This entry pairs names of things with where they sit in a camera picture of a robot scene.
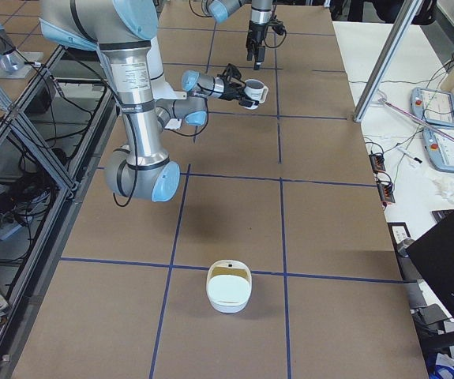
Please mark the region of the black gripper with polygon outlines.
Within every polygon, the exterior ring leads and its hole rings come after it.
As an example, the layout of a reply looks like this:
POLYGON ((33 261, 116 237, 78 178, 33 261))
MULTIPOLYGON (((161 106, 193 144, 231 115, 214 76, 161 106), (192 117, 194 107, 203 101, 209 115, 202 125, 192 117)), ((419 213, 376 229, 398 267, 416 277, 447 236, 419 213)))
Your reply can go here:
POLYGON ((246 97, 244 92, 245 87, 246 83, 237 78, 234 78, 232 82, 223 80, 223 94, 221 95, 221 99, 226 101, 237 100, 238 104, 245 109, 257 109, 259 107, 257 101, 244 99, 246 97))
POLYGON ((248 34, 246 37, 246 60, 253 61, 254 50, 254 70, 260 70, 262 63, 265 60, 265 46, 263 46, 265 36, 265 24, 258 24, 253 21, 249 23, 248 34))

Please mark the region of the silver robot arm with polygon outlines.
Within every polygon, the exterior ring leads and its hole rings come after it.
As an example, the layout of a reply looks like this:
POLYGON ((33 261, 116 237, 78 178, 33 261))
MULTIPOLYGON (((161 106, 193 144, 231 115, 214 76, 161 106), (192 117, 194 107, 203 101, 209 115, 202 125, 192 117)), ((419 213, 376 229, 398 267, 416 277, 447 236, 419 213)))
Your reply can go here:
POLYGON ((276 17, 274 1, 254 0, 215 0, 199 1, 201 11, 195 11, 192 1, 188 1, 189 9, 197 17, 212 18, 216 23, 225 22, 244 5, 250 5, 250 18, 246 35, 246 60, 253 63, 253 69, 259 70, 265 61, 266 49, 276 49, 266 43, 270 28, 275 31, 279 20, 276 17))
POLYGON ((95 51, 120 108, 128 141, 113 151, 106 182, 119 196, 169 201, 177 192, 180 167, 160 134, 173 119, 191 126, 208 121, 209 97, 259 104, 248 94, 240 72, 228 65, 217 77, 187 71, 183 99, 155 99, 148 55, 156 51, 158 17, 151 1, 43 1, 43 35, 64 47, 95 51))

